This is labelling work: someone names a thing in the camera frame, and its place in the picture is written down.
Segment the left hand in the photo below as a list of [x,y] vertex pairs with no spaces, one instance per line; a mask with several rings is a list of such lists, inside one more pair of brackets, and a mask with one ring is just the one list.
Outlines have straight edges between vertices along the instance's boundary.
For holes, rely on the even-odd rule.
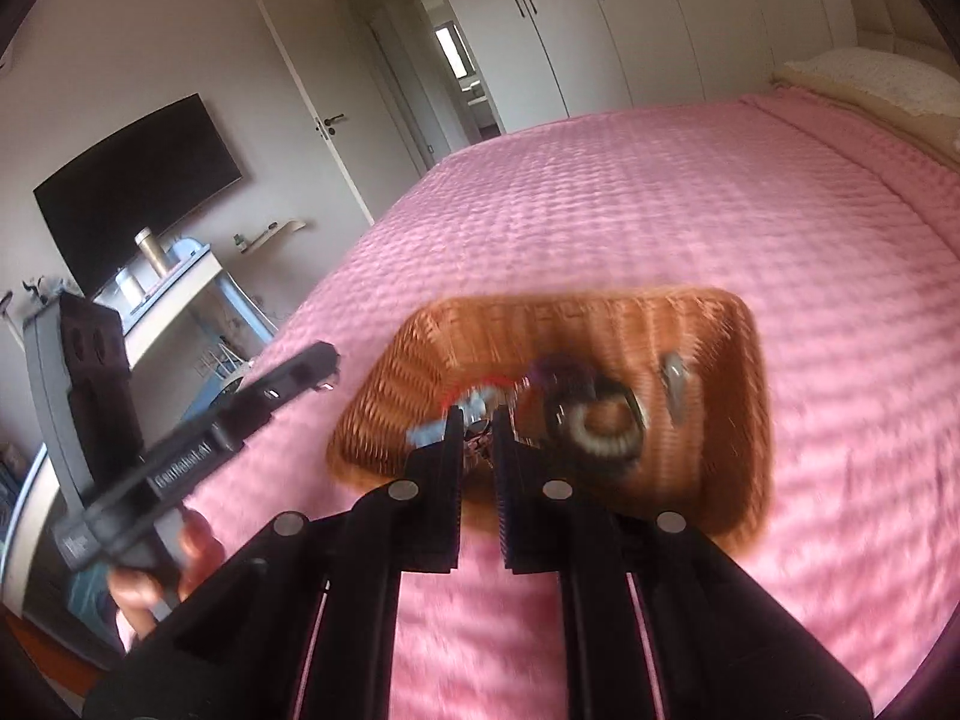
[[146,639],[158,626],[156,608],[171,592],[184,601],[223,566],[226,550],[199,512],[182,509],[178,546],[170,553],[162,541],[150,541],[137,566],[114,566],[107,589],[117,608],[116,626],[125,650]]

